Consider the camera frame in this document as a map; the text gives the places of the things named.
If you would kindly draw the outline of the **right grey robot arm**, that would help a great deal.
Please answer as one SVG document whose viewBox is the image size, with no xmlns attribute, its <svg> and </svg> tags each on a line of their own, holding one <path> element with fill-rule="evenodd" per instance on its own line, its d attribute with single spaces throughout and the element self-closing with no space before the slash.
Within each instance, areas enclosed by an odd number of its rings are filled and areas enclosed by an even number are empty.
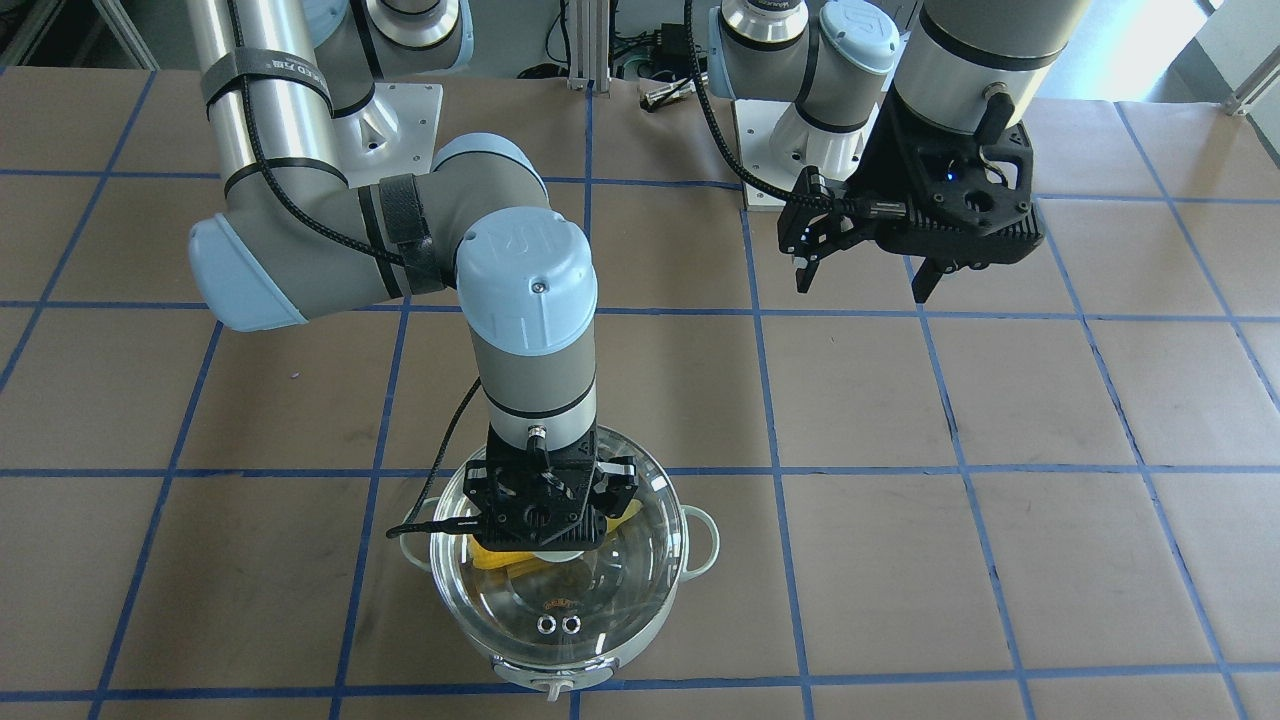
<svg viewBox="0 0 1280 720">
<path fill-rule="evenodd" d="M 191 1 L 227 210 L 189 264 L 238 332 L 301 325 L 452 288 L 489 406 L 475 519 L 393 529 L 471 534 L 490 551 L 594 550 L 631 502 L 630 462 L 596 434 L 598 282 L 585 233 L 527 156 L 470 133 L 430 160 L 378 96 L 468 60 L 463 1 Z"/>
</svg>

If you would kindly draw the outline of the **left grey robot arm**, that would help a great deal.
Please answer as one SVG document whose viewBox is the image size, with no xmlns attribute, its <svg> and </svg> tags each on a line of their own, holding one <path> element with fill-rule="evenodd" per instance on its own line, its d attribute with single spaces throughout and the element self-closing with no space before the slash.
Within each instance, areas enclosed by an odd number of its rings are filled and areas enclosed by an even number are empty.
<svg viewBox="0 0 1280 720">
<path fill-rule="evenodd" d="M 1085 1 L 923 1 L 904 38 L 869 1 L 723 1 L 694 83 L 730 169 L 783 202 L 780 251 L 805 293 L 832 254 L 873 241 L 922 260 L 916 302 L 943 275 L 1020 263 L 1044 231 L 1023 117 Z M 785 102 L 773 154 L 791 187 L 730 150 L 710 96 Z"/>
</svg>

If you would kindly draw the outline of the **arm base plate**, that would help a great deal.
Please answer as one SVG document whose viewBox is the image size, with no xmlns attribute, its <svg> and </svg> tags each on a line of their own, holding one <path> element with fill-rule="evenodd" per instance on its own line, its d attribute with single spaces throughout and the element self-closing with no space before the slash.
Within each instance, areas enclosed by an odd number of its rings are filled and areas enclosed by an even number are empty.
<svg viewBox="0 0 1280 720">
<path fill-rule="evenodd" d="M 351 187 L 430 172 L 444 87 L 375 83 L 364 108 L 333 123 L 339 169 Z"/>
<path fill-rule="evenodd" d="M 813 165 L 827 184 L 841 190 L 858 170 L 879 109 L 873 104 L 860 129 L 840 135 L 809 126 L 791 102 L 736 100 L 740 161 L 754 176 L 782 190 L 791 190 L 801 169 Z"/>
</svg>

